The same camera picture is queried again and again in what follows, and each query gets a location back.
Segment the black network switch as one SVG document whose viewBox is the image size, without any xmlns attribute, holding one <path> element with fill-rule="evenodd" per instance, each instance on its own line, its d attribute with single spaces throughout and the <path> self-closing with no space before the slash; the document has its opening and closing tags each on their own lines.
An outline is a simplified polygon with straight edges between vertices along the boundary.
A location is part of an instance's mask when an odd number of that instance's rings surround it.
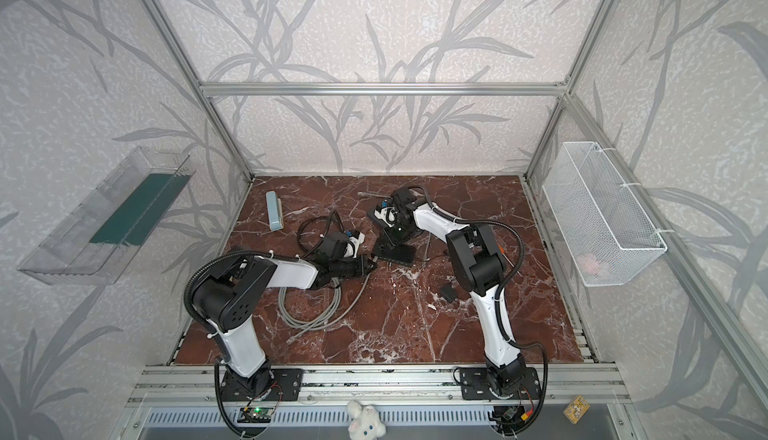
<svg viewBox="0 0 768 440">
<path fill-rule="evenodd" d="M 416 249 L 405 244 L 392 246 L 385 239 L 379 238 L 373 247 L 372 255 L 379 261 L 411 267 L 415 262 Z"/>
</svg>

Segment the black power adapter with cable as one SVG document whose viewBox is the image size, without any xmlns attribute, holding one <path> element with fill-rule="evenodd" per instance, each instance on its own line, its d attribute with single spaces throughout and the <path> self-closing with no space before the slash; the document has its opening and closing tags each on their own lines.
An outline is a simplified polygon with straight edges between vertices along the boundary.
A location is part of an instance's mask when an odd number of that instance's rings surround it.
<svg viewBox="0 0 768 440">
<path fill-rule="evenodd" d="M 426 274 L 428 286 L 448 304 L 455 302 L 458 299 L 456 277 L 447 247 L 437 242 L 428 242 L 423 251 L 417 254 L 417 259 L 422 272 Z"/>
</svg>

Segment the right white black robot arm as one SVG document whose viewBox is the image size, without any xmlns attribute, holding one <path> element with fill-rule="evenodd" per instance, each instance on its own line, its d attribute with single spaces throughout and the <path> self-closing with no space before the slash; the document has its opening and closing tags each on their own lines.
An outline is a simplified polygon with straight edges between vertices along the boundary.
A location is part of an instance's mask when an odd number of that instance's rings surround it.
<svg viewBox="0 0 768 440">
<path fill-rule="evenodd" d="M 543 348 L 539 343 L 515 340 L 506 306 L 505 288 L 522 267 L 524 242 L 502 222 L 457 217 L 438 207 L 427 191 L 415 195 L 416 189 L 406 186 L 394 191 L 377 202 L 367 217 L 391 247 L 405 244 L 419 232 L 445 243 L 454 276 L 470 294 L 478 313 L 488 384 L 496 395 L 507 397 L 529 372 L 523 352 Z M 517 240 L 518 257 L 510 270 L 506 269 L 509 261 L 494 236 L 494 227 L 508 231 Z"/>
</svg>

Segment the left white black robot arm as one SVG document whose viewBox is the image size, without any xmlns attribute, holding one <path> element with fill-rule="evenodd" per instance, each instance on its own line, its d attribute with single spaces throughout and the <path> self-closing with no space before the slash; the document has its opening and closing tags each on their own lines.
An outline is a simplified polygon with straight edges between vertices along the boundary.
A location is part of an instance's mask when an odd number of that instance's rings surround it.
<svg viewBox="0 0 768 440">
<path fill-rule="evenodd" d="M 376 264 L 361 252 L 358 230 L 332 232 L 305 258 L 273 252 L 233 250 L 205 264 L 187 282 L 187 313 L 211 336 L 228 371 L 253 381 L 269 373 L 252 313 L 268 289 L 320 289 L 333 280 L 360 278 Z"/>
</svg>

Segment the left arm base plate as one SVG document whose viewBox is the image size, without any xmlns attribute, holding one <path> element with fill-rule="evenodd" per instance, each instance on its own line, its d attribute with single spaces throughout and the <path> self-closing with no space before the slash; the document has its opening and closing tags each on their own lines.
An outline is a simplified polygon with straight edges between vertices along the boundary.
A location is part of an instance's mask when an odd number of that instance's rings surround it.
<svg viewBox="0 0 768 440">
<path fill-rule="evenodd" d="M 294 402 L 298 400 L 303 373 L 302 369 L 273 369 L 264 365 L 250 377 L 243 377 L 226 368 L 218 394 L 223 402 Z"/>
</svg>

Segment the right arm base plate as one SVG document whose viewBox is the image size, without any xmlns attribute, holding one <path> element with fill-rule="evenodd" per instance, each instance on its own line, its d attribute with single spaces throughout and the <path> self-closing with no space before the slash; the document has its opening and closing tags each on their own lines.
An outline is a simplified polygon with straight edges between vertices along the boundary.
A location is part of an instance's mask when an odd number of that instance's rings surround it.
<svg viewBox="0 0 768 440">
<path fill-rule="evenodd" d="M 538 400 L 542 393 L 542 383 L 538 372 L 533 367 L 526 367 L 519 379 L 511 387 L 503 387 L 494 392 L 486 367 L 460 367 L 454 370 L 455 381 L 461 388 L 463 400 Z"/>
</svg>

